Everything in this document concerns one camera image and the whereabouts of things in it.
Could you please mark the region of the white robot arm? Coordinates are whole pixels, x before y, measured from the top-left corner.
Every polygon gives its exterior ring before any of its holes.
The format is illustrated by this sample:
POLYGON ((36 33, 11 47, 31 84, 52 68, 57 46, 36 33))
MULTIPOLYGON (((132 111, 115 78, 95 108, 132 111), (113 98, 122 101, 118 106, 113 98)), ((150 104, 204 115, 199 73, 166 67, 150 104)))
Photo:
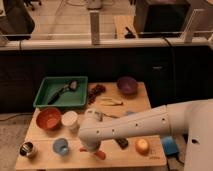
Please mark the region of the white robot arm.
POLYGON ((96 152, 103 140, 175 134, 188 135, 184 171, 213 171, 213 99, 162 105, 110 121, 88 109, 78 137, 96 152))

